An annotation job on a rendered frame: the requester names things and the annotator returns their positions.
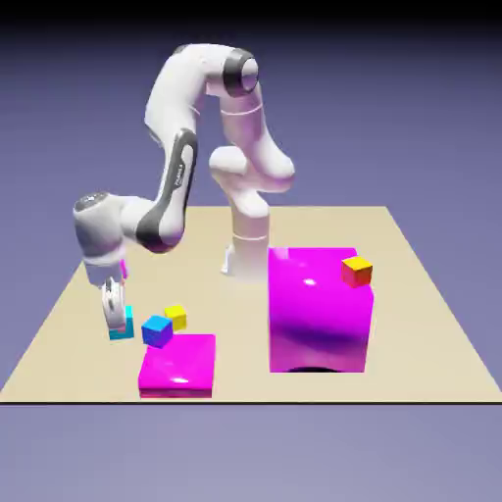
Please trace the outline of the flat magenta box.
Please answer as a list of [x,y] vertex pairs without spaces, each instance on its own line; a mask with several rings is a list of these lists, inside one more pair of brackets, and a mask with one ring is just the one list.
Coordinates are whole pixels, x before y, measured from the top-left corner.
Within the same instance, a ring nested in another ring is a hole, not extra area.
[[149,346],[138,374],[141,398],[210,398],[216,337],[177,334],[163,348]]

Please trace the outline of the large magenta box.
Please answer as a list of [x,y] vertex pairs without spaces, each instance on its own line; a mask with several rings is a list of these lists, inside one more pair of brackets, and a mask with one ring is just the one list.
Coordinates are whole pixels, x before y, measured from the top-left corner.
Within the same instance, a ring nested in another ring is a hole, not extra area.
[[374,294],[342,280],[352,247],[271,247],[269,365],[273,373],[365,370]]

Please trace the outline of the small orange cube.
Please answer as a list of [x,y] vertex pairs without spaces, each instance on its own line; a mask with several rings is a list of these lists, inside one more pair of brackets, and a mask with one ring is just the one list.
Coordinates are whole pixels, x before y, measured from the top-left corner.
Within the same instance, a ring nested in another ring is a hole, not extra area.
[[361,256],[341,261],[341,280],[353,288],[369,285],[372,275],[373,264]]

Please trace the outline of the small blue cube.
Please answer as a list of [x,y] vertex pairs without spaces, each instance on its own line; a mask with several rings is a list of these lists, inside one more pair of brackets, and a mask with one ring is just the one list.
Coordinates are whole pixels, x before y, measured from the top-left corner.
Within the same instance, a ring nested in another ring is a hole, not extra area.
[[151,316],[142,326],[143,343],[163,348],[174,336],[173,321],[162,316]]

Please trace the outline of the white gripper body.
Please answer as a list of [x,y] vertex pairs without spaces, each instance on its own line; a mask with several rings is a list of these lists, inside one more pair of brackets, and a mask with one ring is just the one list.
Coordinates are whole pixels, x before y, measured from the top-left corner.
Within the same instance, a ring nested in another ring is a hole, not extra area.
[[124,328],[126,325],[126,302],[123,284],[108,277],[101,287],[101,294],[108,328]]

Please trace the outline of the small cyan cube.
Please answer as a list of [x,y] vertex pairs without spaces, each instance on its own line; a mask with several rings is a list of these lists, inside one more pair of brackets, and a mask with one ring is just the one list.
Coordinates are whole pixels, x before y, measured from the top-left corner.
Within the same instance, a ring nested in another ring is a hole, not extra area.
[[133,312],[132,307],[125,307],[125,325],[121,329],[110,329],[109,338],[111,340],[134,338]]

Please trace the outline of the small yellow cube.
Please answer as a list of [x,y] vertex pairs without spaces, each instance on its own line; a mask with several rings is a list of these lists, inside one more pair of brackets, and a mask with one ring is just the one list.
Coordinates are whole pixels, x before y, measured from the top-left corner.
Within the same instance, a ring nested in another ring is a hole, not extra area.
[[164,309],[164,315],[172,322],[173,331],[179,331],[187,327],[187,316],[181,305],[168,306]]

